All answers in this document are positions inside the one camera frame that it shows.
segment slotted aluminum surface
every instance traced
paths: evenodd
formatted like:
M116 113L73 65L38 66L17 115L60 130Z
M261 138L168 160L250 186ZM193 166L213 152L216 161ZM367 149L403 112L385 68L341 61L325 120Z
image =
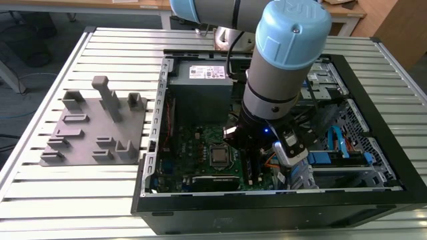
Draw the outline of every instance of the slotted aluminum surface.
M379 46L368 38L331 37L324 53L345 56L425 181L425 96ZM93 33L82 34L0 174L1 240L140 239L154 235L144 221L129 214L136 165L41 167L38 160L61 115L64 105L58 99L65 90L80 90L85 98L98 98L90 80L96 75L105 75L118 97L132 91L153 100L162 49L212 50L213 35L201 37L193 31L120 28L97 28ZM148 112L144 134L148 134L150 119ZM142 135L142 148L146 143ZM182 239L425 239L425 227L427 210L419 209L353 229L214 234Z

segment wooden desk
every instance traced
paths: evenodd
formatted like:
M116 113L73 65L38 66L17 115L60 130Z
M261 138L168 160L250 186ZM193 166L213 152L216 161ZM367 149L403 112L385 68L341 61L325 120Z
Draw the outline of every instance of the wooden desk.
M0 0L0 10L88 14L134 14L161 17L162 29L170 29L170 8L165 0L113 3L112 0Z
M367 16L367 12L363 10L359 4L353 6L352 10L343 8L340 4L332 5L327 2L323 2L321 4L331 13L332 22L341 24L341 27L339 26L340 29L336 31L336 35L341 37L349 37L359 20ZM169 0L162 1L162 9L172 10Z

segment motherboard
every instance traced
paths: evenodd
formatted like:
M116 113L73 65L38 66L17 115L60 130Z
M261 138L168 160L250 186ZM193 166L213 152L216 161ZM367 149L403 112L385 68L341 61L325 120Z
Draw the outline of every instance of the motherboard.
M245 158L222 142L221 126L180 126L168 150L160 154L157 189L162 193L273 189L269 169L257 182L244 181Z

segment green circuit board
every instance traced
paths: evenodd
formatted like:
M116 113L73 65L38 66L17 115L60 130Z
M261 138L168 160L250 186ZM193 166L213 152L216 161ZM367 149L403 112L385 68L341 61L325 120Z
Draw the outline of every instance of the green circuit board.
M261 181L248 184L242 177L242 165L240 153L222 142L222 127L220 126L181 126L172 137L172 152L161 156L162 170L166 173L158 179L161 192L185 192L182 181L185 176L218 176L238 177L238 191L270 190L273 188L272 173L258 176ZM229 164L225 167L210 166L210 146L221 146L228 149Z

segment black computer chassis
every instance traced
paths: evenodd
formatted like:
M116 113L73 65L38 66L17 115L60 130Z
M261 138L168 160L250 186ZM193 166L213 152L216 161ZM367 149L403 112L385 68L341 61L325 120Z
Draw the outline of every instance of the black computer chassis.
M182 57L210 51L182 51ZM333 64L376 139L403 191L140 197L138 163L130 213L157 235L351 228L427 204L427 187L383 120L344 56L323 54Z

